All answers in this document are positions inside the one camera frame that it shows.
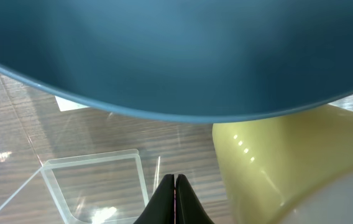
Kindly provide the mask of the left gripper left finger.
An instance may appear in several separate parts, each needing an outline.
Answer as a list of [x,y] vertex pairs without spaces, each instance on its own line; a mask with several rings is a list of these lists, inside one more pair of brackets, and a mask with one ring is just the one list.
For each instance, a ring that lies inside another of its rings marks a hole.
[[173,174],[167,174],[134,224],[173,224],[174,221],[175,181]]

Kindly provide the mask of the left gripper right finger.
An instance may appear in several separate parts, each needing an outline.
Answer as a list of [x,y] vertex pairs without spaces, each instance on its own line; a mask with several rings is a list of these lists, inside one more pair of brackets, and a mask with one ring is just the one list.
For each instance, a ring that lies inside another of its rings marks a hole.
[[175,190],[175,218],[177,224],[214,224],[185,175],[178,175]]

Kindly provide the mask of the pale green cup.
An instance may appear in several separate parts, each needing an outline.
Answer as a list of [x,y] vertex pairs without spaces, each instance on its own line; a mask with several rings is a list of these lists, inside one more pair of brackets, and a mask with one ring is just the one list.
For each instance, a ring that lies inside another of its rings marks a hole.
[[353,112],[332,105],[213,126],[237,223],[282,223],[295,207],[353,172]]

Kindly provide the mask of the dark blue plate front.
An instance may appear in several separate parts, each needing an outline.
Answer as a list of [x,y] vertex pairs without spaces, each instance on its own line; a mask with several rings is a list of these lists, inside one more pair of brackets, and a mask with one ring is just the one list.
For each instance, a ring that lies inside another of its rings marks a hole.
[[0,73],[147,119],[296,113],[353,94],[353,0],[4,0]]

